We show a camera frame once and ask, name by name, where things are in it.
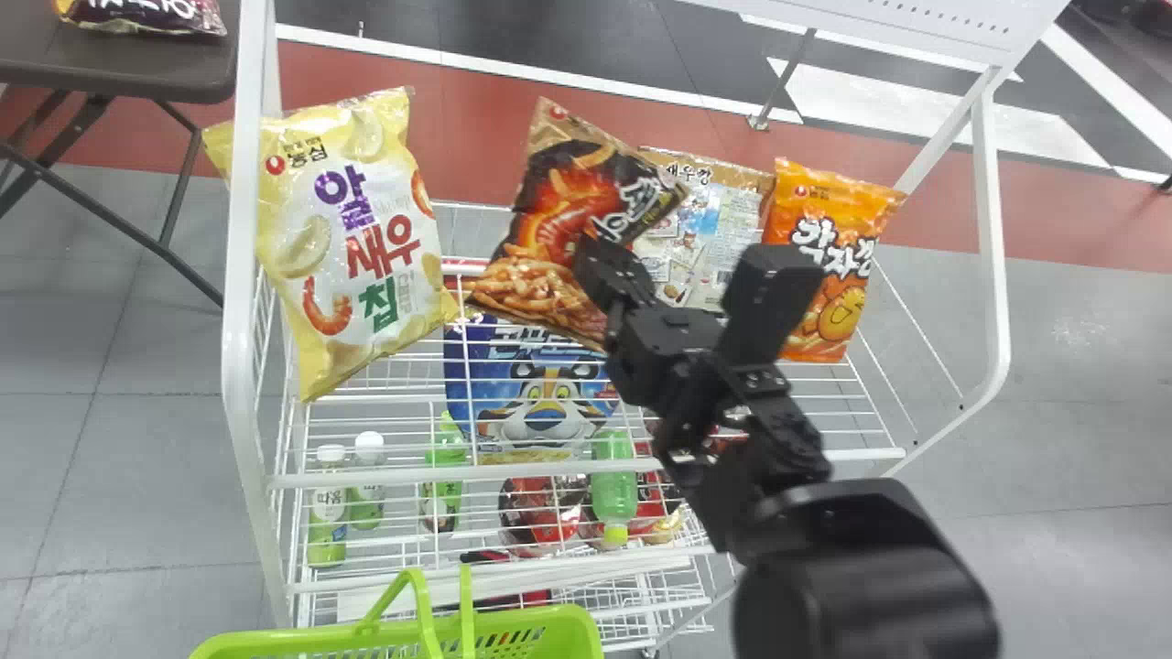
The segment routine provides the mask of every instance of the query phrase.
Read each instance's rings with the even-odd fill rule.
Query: green plastic basket
[[[380,620],[408,583],[415,620]],[[191,659],[602,659],[598,626],[575,604],[479,613],[472,610],[471,572],[459,570],[459,614],[431,616],[423,572],[404,570],[354,624],[305,630],[231,632],[212,637]]]

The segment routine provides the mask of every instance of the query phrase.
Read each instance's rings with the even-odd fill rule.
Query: green soda bottle
[[[622,430],[602,428],[591,440],[594,460],[624,460],[634,457],[631,439]],[[635,518],[639,505],[634,471],[591,474],[590,497],[594,517],[602,523],[602,549],[619,549],[627,544],[627,524]]]
[[[468,461],[468,444],[464,442],[464,433],[461,432],[451,414],[447,412],[436,422],[436,435],[432,447],[443,446],[447,448],[431,448],[423,458],[428,466],[451,467],[464,464]],[[459,521],[459,504],[463,496],[464,483],[459,481],[442,481],[434,483],[420,483],[420,518],[423,526],[429,531],[448,534],[456,530]]]
[[[354,464],[359,468],[374,469],[382,462],[382,435],[367,430],[354,437]],[[350,525],[361,531],[369,531],[382,522],[382,485],[359,485],[346,490],[346,500],[350,507]]]
[[[346,447],[321,444],[316,457],[321,469],[336,471],[346,460]],[[346,488],[342,485],[313,490],[306,546],[311,568],[335,568],[346,559]]]

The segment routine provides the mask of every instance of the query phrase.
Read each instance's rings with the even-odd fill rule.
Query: metal table leg
[[[53,110],[61,104],[64,96],[66,93],[63,91],[55,91],[43,103],[41,103],[41,107],[36,109],[33,116],[26,120],[25,123],[16,129],[16,133],[14,133],[13,136],[23,141],[29,131],[43,123]],[[169,247],[171,243],[171,233],[175,231],[175,222],[179,216],[179,209],[183,205],[183,197],[188,190],[188,179],[191,177],[191,169],[195,165],[196,156],[199,154],[199,129],[191,123],[188,117],[183,116],[182,113],[171,107],[170,103],[158,101],[158,106],[163,108],[163,110],[165,110],[169,115],[171,115],[171,117],[183,124],[184,128],[191,133],[191,140],[188,143],[188,152],[183,158],[183,167],[179,169],[179,178],[176,182],[175,192],[171,195],[171,204],[168,208],[166,218],[163,222],[163,230],[157,240],[49,169],[62,155],[64,155],[67,150],[69,150],[70,147],[77,142],[79,138],[81,138],[82,135],[86,134],[86,130],[88,130],[89,127],[94,125],[94,122],[101,118],[111,101],[113,98],[107,96],[89,96],[81,109],[77,110],[77,114],[74,115],[69,125],[66,127],[66,129],[61,131],[61,134],[59,134],[43,151],[41,151],[41,155],[38,156],[36,161],[33,161],[28,156],[23,155],[19,144],[13,144],[0,138],[0,155],[8,158],[8,167],[15,164],[20,165],[25,170],[16,177],[15,181],[12,182],[12,185],[4,191],[0,191],[0,217],[4,217],[4,215],[7,213],[12,206],[14,206],[16,202],[19,202],[20,198],[36,184],[38,181],[43,181],[54,190],[61,192],[66,197],[69,197],[83,209],[130,237],[130,239],[158,254],[159,258],[170,264],[171,267],[173,267],[188,281],[191,281],[196,288],[199,288],[200,292],[216,303],[216,306],[223,307],[224,295]]]
[[[805,52],[810,48],[810,43],[813,42],[813,35],[817,34],[817,29],[810,27],[806,28],[805,34],[802,35],[802,41],[798,42],[797,50],[790,57],[790,61],[785,64],[785,70],[782,75],[777,77],[777,84],[774,86],[774,90],[769,93],[769,98],[765,98],[765,104],[761,107],[761,113],[757,116],[749,115],[749,125],[754,130],[769,130],[769,110],[774,109],[777,104],[777,95],[785,89],[785,84],[789,83],[790,77],[793,76],[793,70],[798,68],[798,62],[805,55]]]

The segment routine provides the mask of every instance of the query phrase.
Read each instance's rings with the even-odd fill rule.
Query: gray tile floor
[[[173,184],[60,170],[144,229]],[[219,315],[55,197],[38,188],[0,220],[0,655],[183,658],[217,632],[268,626],[218,395]],[[217,285],[225,203],[219,181],[193,181],[175,238]],[[445,247],[479,253],[502,229],[451,232]],[[974,258],[892,246],[880,258],[974,385]],[[1153,301],[1170,278],[1015,260],[1009,283],[1010,381],[901,478],[992,592],[1004,657],[1172,655],[1172,312]],[[952,400],[895,308],[877,291],[864,330],[902,365],[888,374],[929,433]],[[730,655],[728,614],[665,657]]]

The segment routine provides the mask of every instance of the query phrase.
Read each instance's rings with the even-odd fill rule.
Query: red floor stripe
[[[410,147],[435,198],[507,204],[516,192],[524,137],[537,96],[572,111],[631,144],[649,144],[768,169],[776,156],[892,184],[918,151],[905,142],[775,122],[750,130],[725,113],[657,103],[584,89],[450,69],[434,64],[280,45],[285,106],[297,108],[409,84],[415,88]],[[0,131],[11,131],[45,96],[9,89],[0,102]],[[75,98],[70,111],[80,103]],[[184,106],[198,124],[231,117],[231,102]],[[63,124],[59,111],[49,131]],[[42,133],[30,149],[47,141]],[[121,98],[66,162],[173,172],[186,136],[150,102]],[[202,158],[197,174],[213,176]],[[1010,257],[1172,272],[1172,198],[1151,186],[1017,161],[1001,163],[1007,253]],[[884,240],[938,250],[976,250],[972,157],[945,156],[908,199]]]

